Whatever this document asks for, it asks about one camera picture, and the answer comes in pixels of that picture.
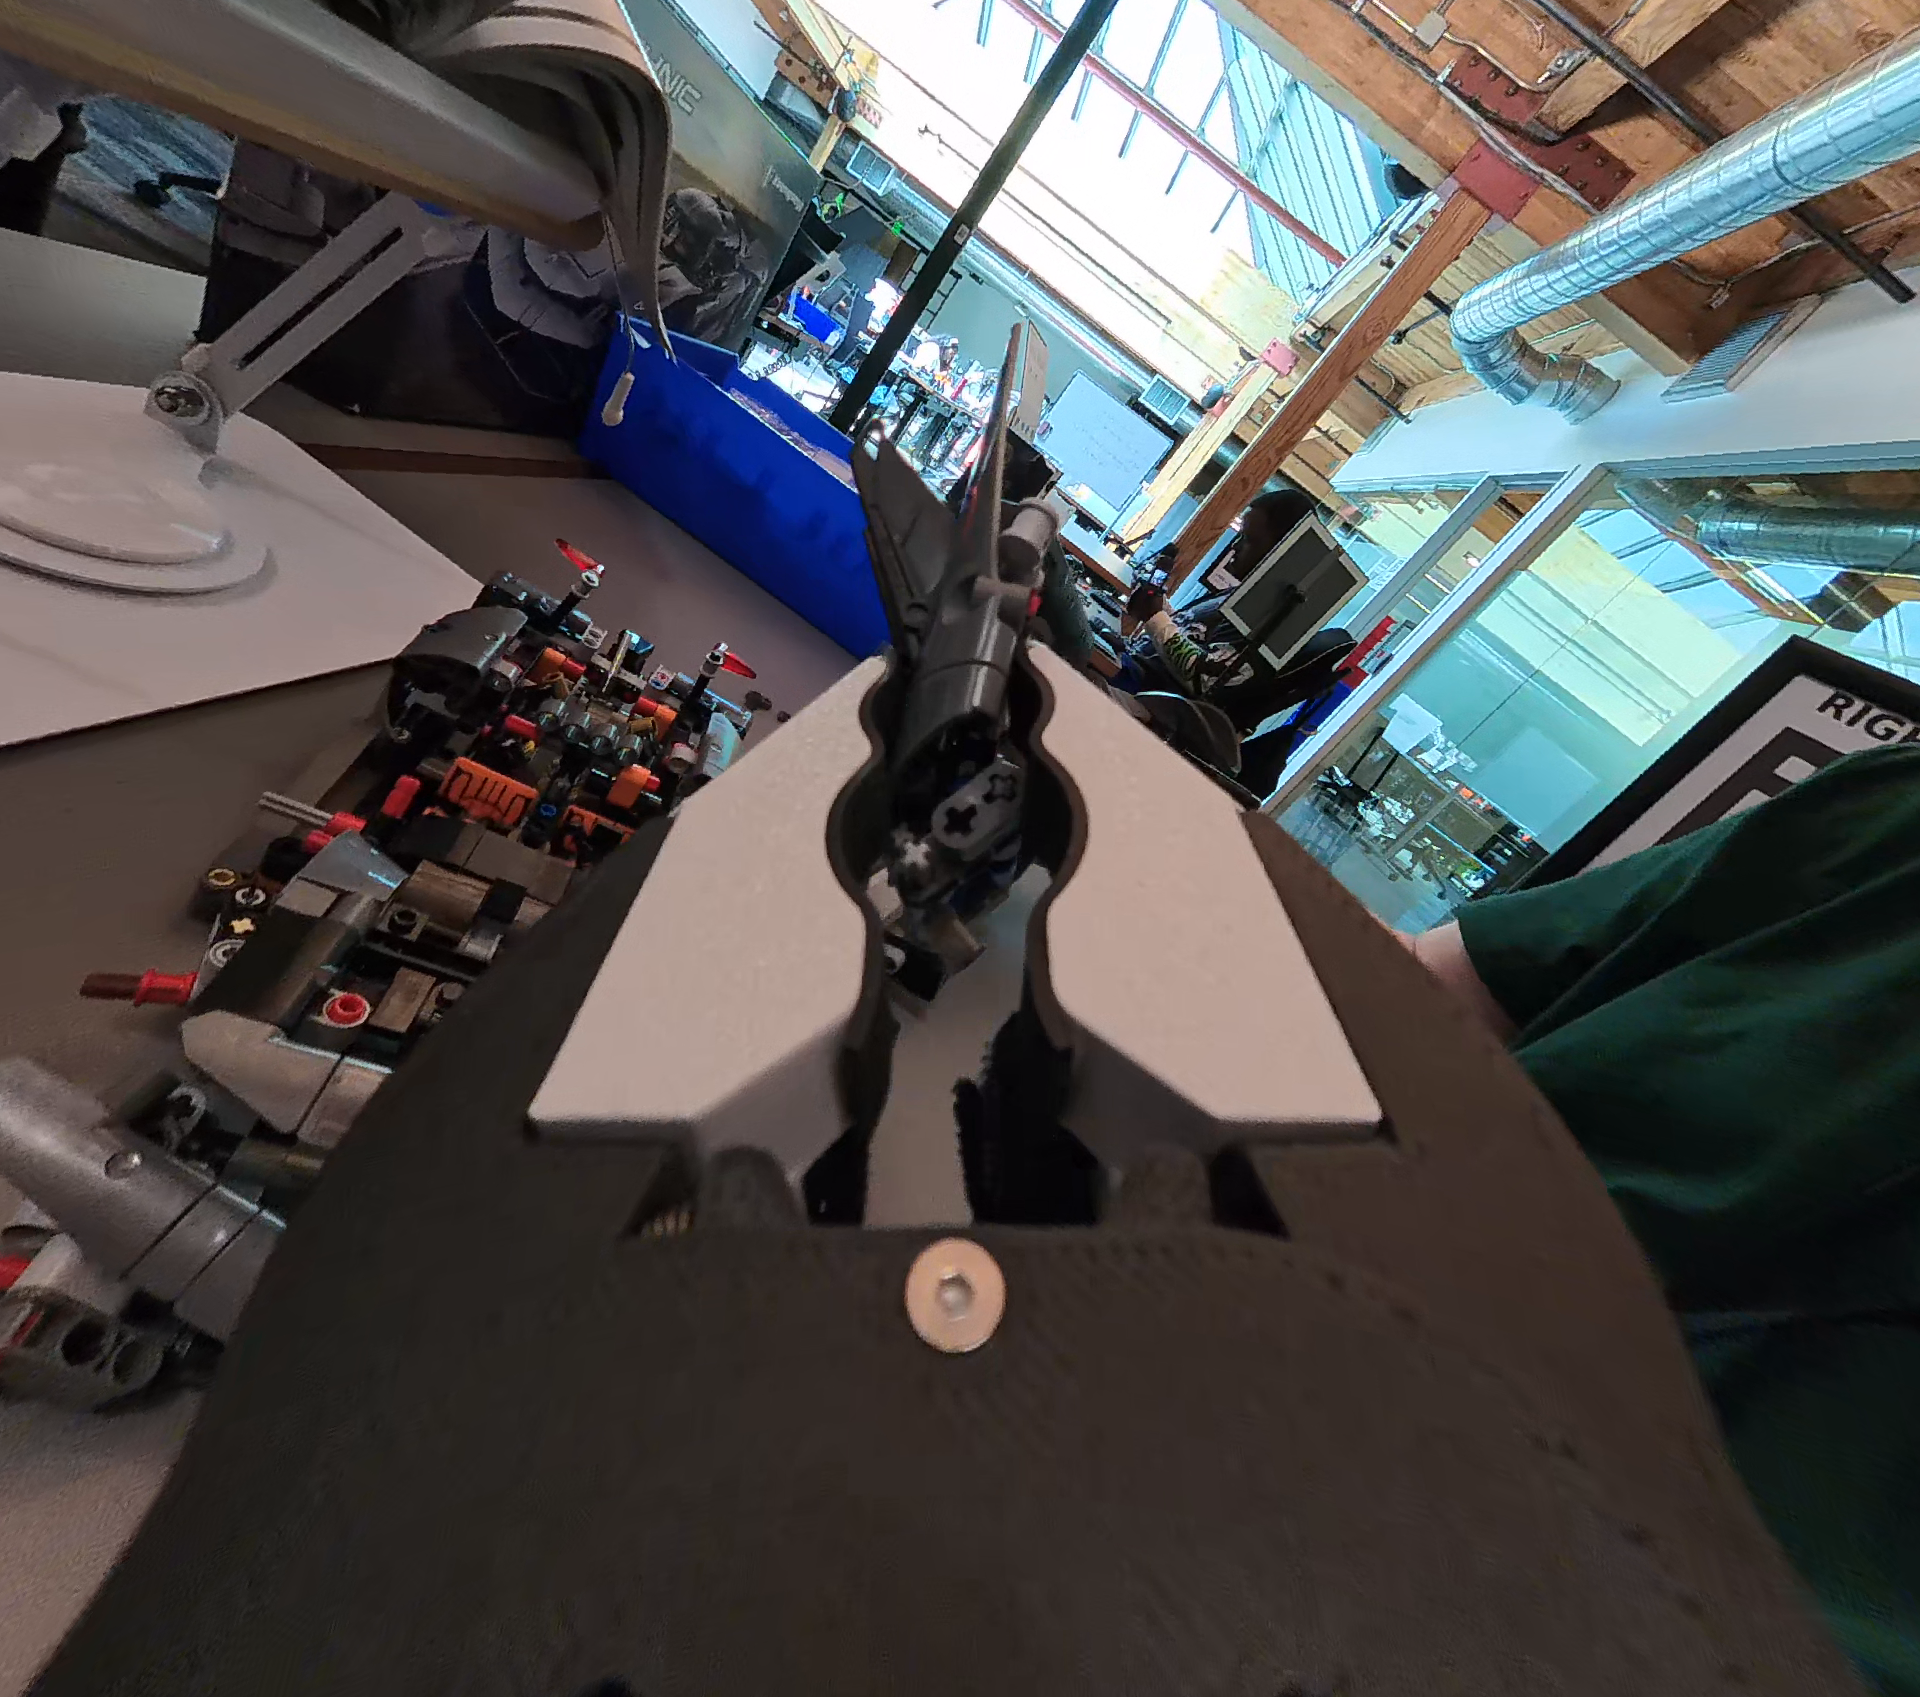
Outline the blue storage bin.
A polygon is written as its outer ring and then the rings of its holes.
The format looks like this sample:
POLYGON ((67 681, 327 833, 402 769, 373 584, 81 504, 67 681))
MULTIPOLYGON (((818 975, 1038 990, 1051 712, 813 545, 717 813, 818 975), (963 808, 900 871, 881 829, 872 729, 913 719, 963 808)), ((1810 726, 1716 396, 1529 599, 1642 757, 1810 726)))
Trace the blue storage bin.
POLYGON ((729 350, 620 318, 578 448, 853 657, 887 642, 848 436, 729 350))

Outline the silver air duct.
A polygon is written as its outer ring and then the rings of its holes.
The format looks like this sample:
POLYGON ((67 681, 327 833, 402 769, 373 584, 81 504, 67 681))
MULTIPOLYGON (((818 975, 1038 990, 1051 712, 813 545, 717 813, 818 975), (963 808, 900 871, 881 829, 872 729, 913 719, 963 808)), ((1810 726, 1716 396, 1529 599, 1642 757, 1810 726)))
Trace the silver air duct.
POLYGON ((1451 347, 1504 401, 1584 421, 1620 382, 1585 357, 1536 347, 1523 340, 1525 323, 1870 175, 1916 147, 1917 42, 1907 37, 1469 290, 1451 309, 1451 347))

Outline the framed black white sign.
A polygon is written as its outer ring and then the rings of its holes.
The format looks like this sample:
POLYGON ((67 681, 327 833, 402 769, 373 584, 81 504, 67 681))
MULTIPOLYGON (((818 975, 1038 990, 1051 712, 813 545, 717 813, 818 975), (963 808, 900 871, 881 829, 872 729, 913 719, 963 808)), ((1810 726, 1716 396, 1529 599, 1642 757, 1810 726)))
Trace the framed black white sign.
POLYGON ((1839 756, 1917 739, 1917 683, 1806 636, 1778 644, 1572 838, 1539 889, 1784 794, 1839 756))

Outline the person's green shirt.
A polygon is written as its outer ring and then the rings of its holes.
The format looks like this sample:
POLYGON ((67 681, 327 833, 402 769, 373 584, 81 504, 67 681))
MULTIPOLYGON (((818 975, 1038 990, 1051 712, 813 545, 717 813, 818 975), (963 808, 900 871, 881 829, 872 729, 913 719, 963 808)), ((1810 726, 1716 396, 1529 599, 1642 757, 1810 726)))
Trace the person's green shirt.
POLYGON ((1917 760, 1457 917, 1874 1692, 1917 1691, 1917 760))

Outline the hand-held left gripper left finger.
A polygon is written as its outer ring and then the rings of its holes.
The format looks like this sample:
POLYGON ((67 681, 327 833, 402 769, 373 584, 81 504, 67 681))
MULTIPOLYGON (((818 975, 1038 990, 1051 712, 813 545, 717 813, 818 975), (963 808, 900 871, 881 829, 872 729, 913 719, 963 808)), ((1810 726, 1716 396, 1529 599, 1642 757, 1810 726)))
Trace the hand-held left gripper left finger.
POLYGON ((687 1181, 767 1156, 828 1224, 872 1218, 898 1027, 868 900, 881 802, 868 657, 684 800, 528 1107, 544 1144, 648 1144, 687 1181))

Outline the grey blue lego wing assembly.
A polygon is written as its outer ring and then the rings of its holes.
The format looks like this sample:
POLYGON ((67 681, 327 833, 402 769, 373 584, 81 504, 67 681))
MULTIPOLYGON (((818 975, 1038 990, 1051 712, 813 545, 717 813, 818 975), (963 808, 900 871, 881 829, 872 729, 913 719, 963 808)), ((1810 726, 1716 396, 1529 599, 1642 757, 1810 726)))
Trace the grey blue lego wing assembly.
POLYGON ((923 1007, 982 954, 973 925, 1019 871, 1027 769, 1011 687, 1060 521, 1040 493, 1008 499, 1006 465, 1041 410, 1045 361, 1040 327, 1015 320, 953 495, 940 497, 872 421, 853 436, 851 477, 892 642, 879 934, 894 983, 923 1007))

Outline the computer monitor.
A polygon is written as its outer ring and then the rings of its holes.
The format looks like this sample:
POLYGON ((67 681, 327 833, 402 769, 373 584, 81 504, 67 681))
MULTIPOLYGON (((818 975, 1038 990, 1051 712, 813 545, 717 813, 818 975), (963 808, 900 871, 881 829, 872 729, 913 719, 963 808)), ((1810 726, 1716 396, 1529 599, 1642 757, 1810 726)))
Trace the computer monitor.
POLYGON ((1299 519, 1220 605, 1230 657, 1281 669, 1304 642, 1336 617, 1368 584, 1318 513, 1299 519))

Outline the large lego car chassis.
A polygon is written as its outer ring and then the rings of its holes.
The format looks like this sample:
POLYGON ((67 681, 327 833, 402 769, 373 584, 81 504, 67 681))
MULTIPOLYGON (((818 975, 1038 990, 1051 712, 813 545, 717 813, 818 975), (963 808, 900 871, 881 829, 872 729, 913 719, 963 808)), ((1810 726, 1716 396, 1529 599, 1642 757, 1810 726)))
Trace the large lego car chassis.
POLYGON ((112 1410, 204 1375, 289 1218, 376 1090, 648 819, 732 765, 759 690, 715 642, 651 668, 564 594, 500 571, 396 653, 369 737, 323 802, 256 800, 199 883, 180 972, 84 997, 174 1018, 167 1073, 106 1104, 3 1060, 3 1400, 112 1410))

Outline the white book stand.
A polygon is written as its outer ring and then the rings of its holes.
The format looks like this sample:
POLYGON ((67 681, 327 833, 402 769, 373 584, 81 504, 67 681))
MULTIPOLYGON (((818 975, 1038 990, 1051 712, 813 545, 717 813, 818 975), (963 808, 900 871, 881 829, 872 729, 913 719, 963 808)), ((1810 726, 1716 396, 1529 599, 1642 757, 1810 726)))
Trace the white book stand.
POLYGON ((462 570, 249 413, 462 220, 659 243, 659 90, 534 0, 9 0, 17 54, 351 175, 377 195, 261 302, 141 385, 106 376, 122 280, 77 253, 71 372, 3 369, 3 744, 388 655, 462 570))

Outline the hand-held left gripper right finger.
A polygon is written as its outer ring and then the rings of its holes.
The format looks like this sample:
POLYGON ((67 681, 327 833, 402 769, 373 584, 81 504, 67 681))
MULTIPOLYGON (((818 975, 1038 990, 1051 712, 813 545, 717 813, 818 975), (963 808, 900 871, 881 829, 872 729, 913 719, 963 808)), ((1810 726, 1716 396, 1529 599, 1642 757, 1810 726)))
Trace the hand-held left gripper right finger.
POLYGON ((1255 1153, 1370 1141, 1381 1109, 1247 813, 1047 647, 1019 855, 1019 999, 960 1085, 980 1224, 1281 1224, 1255 1153))

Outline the dark printed lego box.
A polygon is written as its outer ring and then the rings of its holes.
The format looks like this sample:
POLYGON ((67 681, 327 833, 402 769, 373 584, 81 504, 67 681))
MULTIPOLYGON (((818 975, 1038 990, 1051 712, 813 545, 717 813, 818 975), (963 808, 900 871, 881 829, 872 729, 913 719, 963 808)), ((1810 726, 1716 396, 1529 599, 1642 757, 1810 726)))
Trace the dark printed lego box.
MULTIPOLYGON (((672 106, 657 263, 676 350, 740 354, 803 220, 803 156, 666 0, 620 0, 672 106)), ((382 190, 238 143, 211 226, 196 340, 211 342, 382 190)), ((569 436, 620 309, 603 243, 564 249, 458 214, 287 378, 347 413, 569 436)))

